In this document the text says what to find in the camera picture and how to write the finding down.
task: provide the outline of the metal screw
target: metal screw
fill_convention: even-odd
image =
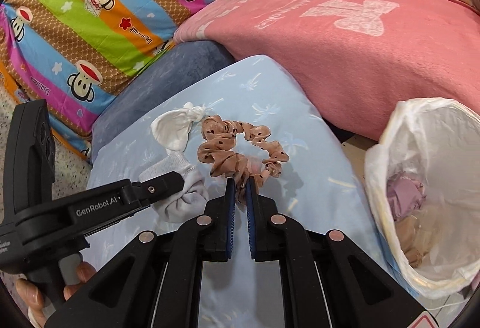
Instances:
[[[344,235],[342,232],[339,230],[333,230],[328,234],[328,237],[330,237],[333,241],[335,242],[340,242],[344,239]]]
[[[198,225],[209,225],[212,222],[212,218],[209,217],[208,215],[201,215],[200,217],[197,218],[197,224]]]
[[[141,242],[150,242],[152,241],[154,238],[154,234],[152,232],[142,232],[140,234],[140,236],[138,236],[138,239],[141,241]]]
[[[270,218],[270,221],[272,221],[275,225],[282,225],[286,223],[287,219],[281,214],[274,214],[272,218]]]

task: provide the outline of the warning label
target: warning label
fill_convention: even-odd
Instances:
[[[409,325],[409,328],[438,328],[438,325],[431,314],[425,311]]]

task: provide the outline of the white bow print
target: white bow print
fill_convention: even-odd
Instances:
[[[345,0],[329,0],[312,7],[301,17],[340,16],[345,17],[334,22],[339,29],[352,30],[378,37],[383,34],[383,22],[380,15],[400,7],[398,3],[385,0],[364,0],[363,4]]]

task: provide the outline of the scrunchie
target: scrunchie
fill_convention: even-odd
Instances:
[[[236,135],[245,133],[245,139],[253,145],[268,151],[270,158],[262,161],[265,169],[253,174],[248,168],[248,158],[231,151],[236,144]],[[268,143],[270,129],[264,125],[254,126],[246,122],[222,120],[218,115],[207,117],[202,123],[202,136],[207,142],[198,148],[198,160],[201,163],[213,163],[210,176],[225,175],[233,177],[237,187],[237,199],[242,201],[245,184],[250,176],[255,178],[257,190],[263,186],[269,176],[278,178],[282,173],[280,162],[289,161],[278,141]]]

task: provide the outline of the speckled floor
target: speckled floor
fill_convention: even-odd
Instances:
[[[3,163],[5,161],[5,146],[7,144],[8,129],[15,103],[0,86],[0,222],[3,221]],[[62,198],[86,189],[90,166],[78,156],[56,142],[57,156],[55,158],[55,183],[52,186],[53,198]],[[18,299],[14,283],[17,275],[0,272],[0,278],[5,283],[10,294],[26,313],[26,306]]]

